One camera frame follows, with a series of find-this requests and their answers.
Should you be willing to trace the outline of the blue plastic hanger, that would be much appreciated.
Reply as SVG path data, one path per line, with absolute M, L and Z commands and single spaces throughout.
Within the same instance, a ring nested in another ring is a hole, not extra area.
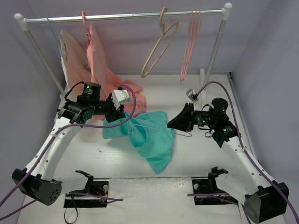
M 141 111 L 137 111 L 135 110 L 134 114 L 138 114 L 138 117 L 140 114 L 145 114 L 145 118 L 146 118 L 146 123 L 151 123 L 150 126 L 144 126 L 144 125 L 139 125 L 141 127 L 144 128 L 150 128 L 153 130 L 157 130 L 157 131 L 161 131 L 161 132 L 165 132 L 165 133 L 171 133 L 173 136 L 174 135 L 179 135 L 179 136 L 183 136 L 183 137 L 192 137 L 191 133 L 188 132 L 184 132 L 185 134 L 181 134 L 181 133 L 176 133 L 175 129 L 171 129 L 167 127 L 167 122 L 164 121 L 163 119 L 154 116 L 151 112 L 146 112 L 145 110 L 145 106 L 144 103 L 140 100 L 136 101 L 136 105 L 141 105 L 142 106 L 142 110 Z

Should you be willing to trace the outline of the teal t shirt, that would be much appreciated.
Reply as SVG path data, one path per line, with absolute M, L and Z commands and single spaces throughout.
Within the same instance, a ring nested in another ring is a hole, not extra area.
M 151 113 L 166 122 L 168 121 L 167 113 L 163 111 Z M 120 126 L 104 129 L 102 137 L 106 140 L 128 137 L 138 154 L 146 159 L 158 175 L 166 169 L 172 158 L 175 135 L 139 126 L 150 126 L 151 123 L 146 123 L 146 121 L 145 114 L 131 117 L 129 121 Z

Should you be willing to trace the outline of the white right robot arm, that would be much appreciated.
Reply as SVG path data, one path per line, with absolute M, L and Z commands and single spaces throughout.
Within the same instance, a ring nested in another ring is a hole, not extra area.
M 211 192 L 222 190 L 241 205 L 255 224 L 285 214 L 289 189 L 276 182 L 254 156 L 241 146 L 241 139 L 226 114 L 228 102 L 222 98 L 212 100 L 208 111 L 196 111 L 192 103 L 168 122 L 168 128 L 190 132 L 194 126 L 207 126 L 218 147 L 236 164 L 245 181 L 240 182 L 227 170 L 214 167 L 208 174 L 207 188 Z

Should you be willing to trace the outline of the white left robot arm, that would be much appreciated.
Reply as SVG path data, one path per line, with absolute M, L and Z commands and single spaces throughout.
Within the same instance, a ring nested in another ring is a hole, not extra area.
M 76 170 L 69 178 L 54 177 L 57 165 L 70 142 L 93 116 L 102 115 L 108 122 L 124 118 L 124 104 L 130 100 L 127 90 L 119 87 L 113 90 L 106 100 L 100 99 L 101 85 L 85 82 L 81 95 L 76 101 L 65 99 L 58 110 L 51 133 L 38 154 L 22 170 L 16 169 L 12 179 L 23 194 L 52 205 L 60 195 L 78 191 L 90 195 L 94 177 L 82 170 Z

